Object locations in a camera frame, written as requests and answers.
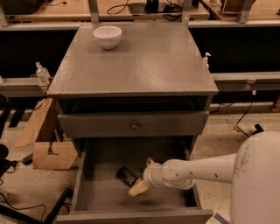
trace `gray cabinet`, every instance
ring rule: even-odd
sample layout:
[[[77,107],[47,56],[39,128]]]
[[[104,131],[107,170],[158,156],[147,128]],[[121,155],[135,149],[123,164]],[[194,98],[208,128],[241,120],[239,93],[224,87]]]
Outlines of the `gray cabinet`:
[[[206,223],[213,211],[196,187],[131,198],[116,173],[125,165],[141,177],[148,156],[188,159],[217,87],[185,24],[114,25],[122,40],[106,51],[84,24],[48,91],[80,153],[73,210],[57,222]]]

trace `cabinet top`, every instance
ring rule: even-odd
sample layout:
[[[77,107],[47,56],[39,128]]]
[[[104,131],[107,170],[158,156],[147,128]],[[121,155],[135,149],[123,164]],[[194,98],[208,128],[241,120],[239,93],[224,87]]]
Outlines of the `cabinet top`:
[[[119,45],[102,49],[93,30],[122,29]],[[187,26],[181,23],[83,24],[49,88],[53,98],[214,95],[217,87]]]

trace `drawer knob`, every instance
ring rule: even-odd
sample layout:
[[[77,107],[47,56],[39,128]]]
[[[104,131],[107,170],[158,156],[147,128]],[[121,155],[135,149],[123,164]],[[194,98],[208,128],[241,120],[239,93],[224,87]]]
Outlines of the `drawer knob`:
[[[139,124],[136,123],[136,122],[133,122],[133,123],[131,124],[131,128],[132,128],[133,130],[138,130],[138,129],[139,129]]]

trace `white bowl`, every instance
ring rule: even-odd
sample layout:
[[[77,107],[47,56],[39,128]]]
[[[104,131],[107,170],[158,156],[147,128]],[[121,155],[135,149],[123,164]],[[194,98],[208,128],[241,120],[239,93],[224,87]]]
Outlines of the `white bowl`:
[[[113,25],[100,26],[94,30],[95,40],[105,49],[115,48],[122,36],[122,30]]]

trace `white bottle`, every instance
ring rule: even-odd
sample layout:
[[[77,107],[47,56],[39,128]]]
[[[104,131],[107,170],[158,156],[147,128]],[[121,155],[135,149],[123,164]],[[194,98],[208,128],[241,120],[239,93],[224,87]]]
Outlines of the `white bottle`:
[[[49,74],[49,71],[41,66],[40,62],[36,62],[37,70],[36,75],[40,81],[41,84],[50,84],[49,78],[51,78],[51,75]]]

